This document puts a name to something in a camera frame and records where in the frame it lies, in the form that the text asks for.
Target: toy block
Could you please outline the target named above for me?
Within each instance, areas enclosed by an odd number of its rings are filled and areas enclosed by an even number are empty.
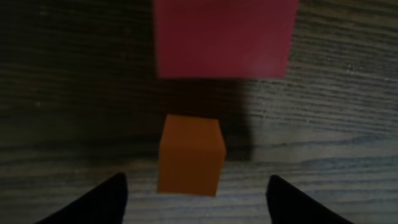
[[[225,155],[217,119],[167,115],[159,149],[158,191],[214,197]]]
[[[159,78],[284,78],[299,0],[155,0]]]

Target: pink block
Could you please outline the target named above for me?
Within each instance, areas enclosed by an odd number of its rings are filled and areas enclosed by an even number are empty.
[[[154,0],[159,78],[283,78],[299,0]]]

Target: wooden surface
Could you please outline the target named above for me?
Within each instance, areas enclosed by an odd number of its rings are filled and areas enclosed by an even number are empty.
[[[270,223],[279,174],[398,223],[398,1],[301,0],[285,80],[156,80],[149,0],[0,1],[0,223],[127,172],[125,223]],[[217,198],[157,195],[166,113],[220,119]]]

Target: black object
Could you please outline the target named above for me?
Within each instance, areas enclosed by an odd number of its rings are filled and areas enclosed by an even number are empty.
[[[119,173],[38,224],[122,224],[126,203],[127,180]]]
[[[271,176],[266,197],[273,224],[352,224],[277,175]]]

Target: orange cube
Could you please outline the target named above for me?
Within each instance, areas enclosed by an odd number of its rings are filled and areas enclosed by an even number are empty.
[[[218,120],[167,115],[159,149],[158,191],[214,197],[225,155]]]

